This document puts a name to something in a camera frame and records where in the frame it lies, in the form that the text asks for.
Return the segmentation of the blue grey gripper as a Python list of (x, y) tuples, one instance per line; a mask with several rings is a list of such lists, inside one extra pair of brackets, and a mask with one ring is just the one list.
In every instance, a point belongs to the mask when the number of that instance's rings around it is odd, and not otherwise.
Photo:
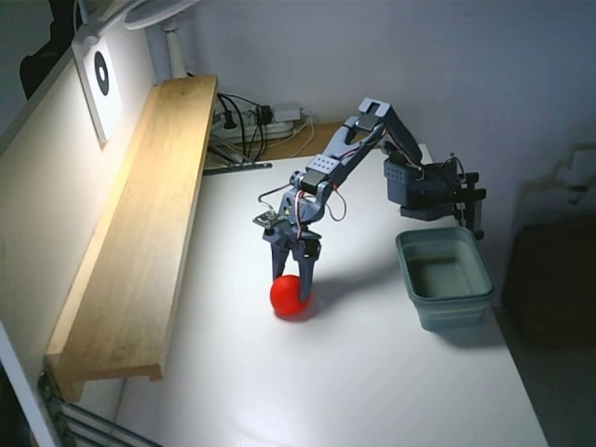
[(309, 202), (302, 190), (290, 190), (281, 199), (277, 210), (270, 207), (263, 214), (264, 239), (270, 244), (272, 279), (283, 275), (290, 252), (299, 267), (301, 304), (308, 301), (312, 290), (315, 263), (321, 244), (320, 235), (308, 226), (318, 220), (318, 202)]

